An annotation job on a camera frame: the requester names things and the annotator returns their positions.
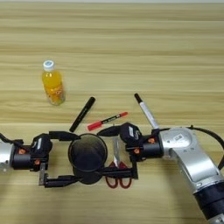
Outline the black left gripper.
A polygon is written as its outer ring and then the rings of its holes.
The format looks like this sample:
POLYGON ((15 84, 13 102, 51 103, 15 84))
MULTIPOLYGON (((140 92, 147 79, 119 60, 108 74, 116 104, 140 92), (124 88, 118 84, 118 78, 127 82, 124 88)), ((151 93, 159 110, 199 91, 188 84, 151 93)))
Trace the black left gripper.
MULTIPOLYGON (((74 141, 80 139, 70 132, 50 131, 51 139, 59 141, 74 141)), ((28 149, 16 149, 12 157, 12 168, 14 170, 30 170, 39 172, 38 184, 45 187, 64 187, 74 184, 80 180, 72 175, 58 176, 57 178, 46 178, 45 171, 48 167, 48 148, 45 146, 29 145, 28 149)))

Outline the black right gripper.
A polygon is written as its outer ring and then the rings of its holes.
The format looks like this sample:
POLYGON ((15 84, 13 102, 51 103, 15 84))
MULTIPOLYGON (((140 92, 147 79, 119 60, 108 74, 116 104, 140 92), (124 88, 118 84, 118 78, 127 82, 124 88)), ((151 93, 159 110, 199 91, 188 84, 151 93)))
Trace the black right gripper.
MULTIPOLYGON (((120 134, 121 126, 111 126, 102 129, 97 133, 101 137, 115 137, 120 134)), ((147 158, 161 158, 163 156, 163 148, 158 136, 147 136, 139 145, 126 145, 125 150, 129 153, 129 159, 132 163, 132 170, 128 169, 104 169, 100 171, 102 176, 110 178, 138 178, 137 162, 143 162, 147 158)))

